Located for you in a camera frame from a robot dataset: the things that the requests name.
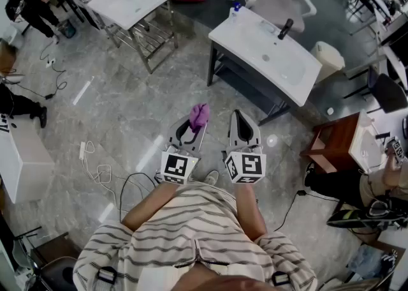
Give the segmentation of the purple cloth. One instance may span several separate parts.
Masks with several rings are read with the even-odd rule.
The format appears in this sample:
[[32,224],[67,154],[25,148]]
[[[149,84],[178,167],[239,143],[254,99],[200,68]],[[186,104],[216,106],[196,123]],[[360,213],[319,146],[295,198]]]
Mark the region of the purple cloth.
[[204,127],[210,117],[210,107],[207,103],[196,104],[189,114],[190,129],[196,133]]

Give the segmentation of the person's striped cream shirt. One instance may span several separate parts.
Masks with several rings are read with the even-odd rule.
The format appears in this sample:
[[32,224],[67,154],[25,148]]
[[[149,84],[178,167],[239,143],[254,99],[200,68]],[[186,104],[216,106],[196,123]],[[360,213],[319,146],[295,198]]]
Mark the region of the person's striped cream shirt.
[[[174,197],[138,230],[106,221],[92,235],[73,270],[78,291],[171,291],[203,264],[218,275],[240,275],[279,291],[316,291],[317,278],[305,257],[280,232],[250,240],[237,220],[235,192],[201,182],[179,186]],[[113,267],[114,285],[97,279]],[[275,286],[282,271],[290,284]]]

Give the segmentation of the person's chin and neck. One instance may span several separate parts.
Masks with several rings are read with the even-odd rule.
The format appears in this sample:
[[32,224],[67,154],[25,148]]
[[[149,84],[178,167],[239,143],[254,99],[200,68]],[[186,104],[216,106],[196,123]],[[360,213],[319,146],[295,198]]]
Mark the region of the person's chin and neck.
[[218,275],[203,264],[195,264],[192,269],[183,274],[171,291],[279,291],[270,286],[246,276]]

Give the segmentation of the white sink with black faucet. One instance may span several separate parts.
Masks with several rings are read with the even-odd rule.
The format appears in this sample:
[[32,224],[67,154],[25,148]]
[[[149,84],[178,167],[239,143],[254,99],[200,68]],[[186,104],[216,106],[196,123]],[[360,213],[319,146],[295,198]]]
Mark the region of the white sink with black faucet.
[[265,20],[241,7],[238,18],[229,17],[213,29],[208,37],[251,65],[274,83],[297,106],[305,105],[321,69],[321,63],[290,36],[278,39],[259,28]]

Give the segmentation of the black chair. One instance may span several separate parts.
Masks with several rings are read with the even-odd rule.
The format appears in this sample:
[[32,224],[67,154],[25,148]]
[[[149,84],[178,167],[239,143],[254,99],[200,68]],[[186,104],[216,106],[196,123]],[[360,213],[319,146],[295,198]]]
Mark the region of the black chair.
[[408,95],[405,90],[386,74],[377,74],[369,69],[367,84],[344,97],[350,98],[364,90],[362,96],[372,95],[379,104],[379,108],[386,114],[408,108]]

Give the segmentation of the black faucet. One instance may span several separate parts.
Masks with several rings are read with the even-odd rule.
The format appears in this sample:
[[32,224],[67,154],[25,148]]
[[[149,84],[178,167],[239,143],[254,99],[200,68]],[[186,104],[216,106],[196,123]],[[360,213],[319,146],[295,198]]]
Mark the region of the black faucet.
[[280,33],[278,34],[278,39],[283,40],[285,36],[290,32],[292,26],[293,26],[293,19],[287,19],[284,27],[280,30]]

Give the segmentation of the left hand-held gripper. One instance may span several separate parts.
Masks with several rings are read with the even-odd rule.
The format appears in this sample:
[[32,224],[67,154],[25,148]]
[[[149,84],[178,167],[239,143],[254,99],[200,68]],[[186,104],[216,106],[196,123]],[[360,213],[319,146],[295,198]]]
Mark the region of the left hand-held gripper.
[[200,149],[207,124],[194,132],[186,115],[168,131],[166,150],[162,152],[160,174],[164,182],[186,185],[201,159]]

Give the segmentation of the steel sink stand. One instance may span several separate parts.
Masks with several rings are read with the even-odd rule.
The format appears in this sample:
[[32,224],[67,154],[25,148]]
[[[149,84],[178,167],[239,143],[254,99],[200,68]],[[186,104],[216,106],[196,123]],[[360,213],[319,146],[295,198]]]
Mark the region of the steel sink stand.
[[170,28],[168,30],[163,29],[158,23],[150,22],[147,17],[139,20],[128,30],[117,24],[103,28],[117,48],[125,44],[133,49],[139,55],[149,74],[156,71],[179,47],[171,2],[161,4],[154,11],[158,10],[164,10],[169,16]]

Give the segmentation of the person's left forearm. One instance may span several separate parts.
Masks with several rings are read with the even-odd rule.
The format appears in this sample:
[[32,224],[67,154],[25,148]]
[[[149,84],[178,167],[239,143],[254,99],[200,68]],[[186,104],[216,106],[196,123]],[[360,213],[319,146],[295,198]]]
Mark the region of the person's left forearm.
[[161,183],[125,215],[121,224],[133,232],[138,230],[174,197],[178,188],[177,184]]

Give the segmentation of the brown wooden cabinet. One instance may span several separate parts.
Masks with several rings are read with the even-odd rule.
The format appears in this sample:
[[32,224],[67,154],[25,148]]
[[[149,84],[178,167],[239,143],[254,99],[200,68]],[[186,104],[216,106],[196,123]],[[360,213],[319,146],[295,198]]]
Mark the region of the brown wooden cabinet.
[[313,127],[313,139],[300,152],[300,156],[314,161],[318,172],[332,173],[358,168],[350,149],[359,116],[352,114]]

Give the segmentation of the black bag green stripe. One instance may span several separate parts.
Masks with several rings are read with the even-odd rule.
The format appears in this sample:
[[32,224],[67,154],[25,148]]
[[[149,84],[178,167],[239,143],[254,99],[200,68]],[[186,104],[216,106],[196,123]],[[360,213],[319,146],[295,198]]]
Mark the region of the black bag green stripe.
[[387,230],[391,227],[408,227],[408,201],[381,196],[368,207],[354,210],[343,209],[333,214],[326,224],[336,228],[371,228]]

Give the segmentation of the person's right forearm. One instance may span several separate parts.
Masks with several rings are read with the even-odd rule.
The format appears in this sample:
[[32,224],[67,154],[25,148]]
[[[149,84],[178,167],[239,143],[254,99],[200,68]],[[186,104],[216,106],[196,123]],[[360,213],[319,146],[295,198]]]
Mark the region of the person's right forearm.
[[256,202],[255,192],[251,184],[236,184],[234,189],[237,220],[246,236],[254,241],[267,233],[265,221]]

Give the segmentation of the blue bottle cap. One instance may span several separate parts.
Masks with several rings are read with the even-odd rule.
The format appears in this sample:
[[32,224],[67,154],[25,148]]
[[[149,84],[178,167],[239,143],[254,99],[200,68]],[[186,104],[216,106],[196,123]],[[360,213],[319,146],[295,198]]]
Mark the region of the blue bottle cap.
[[229,19],[232,22],[235,22],[237,20],[241,7],[242,5],[240,3],[238,2],[233,3],[233,6],[230,8],[230,11],[229,11]]

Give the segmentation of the white counter with black marks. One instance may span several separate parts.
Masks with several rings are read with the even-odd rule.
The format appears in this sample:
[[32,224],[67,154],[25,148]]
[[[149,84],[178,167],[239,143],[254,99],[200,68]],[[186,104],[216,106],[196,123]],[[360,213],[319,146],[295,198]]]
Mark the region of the white counter with black marks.
[[29,116],[0,115],[0,176],[14,204],[39,200],[54,171],[54,161]]

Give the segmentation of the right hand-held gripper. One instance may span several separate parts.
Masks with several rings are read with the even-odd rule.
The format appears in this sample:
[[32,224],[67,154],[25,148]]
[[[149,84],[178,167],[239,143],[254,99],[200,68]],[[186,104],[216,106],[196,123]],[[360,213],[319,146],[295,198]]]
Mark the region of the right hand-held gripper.
[[256,184],[266,175],[266,154],[258,125],[243,111],[234,110],[229,124],[229,148],[222,152],[233,184]]

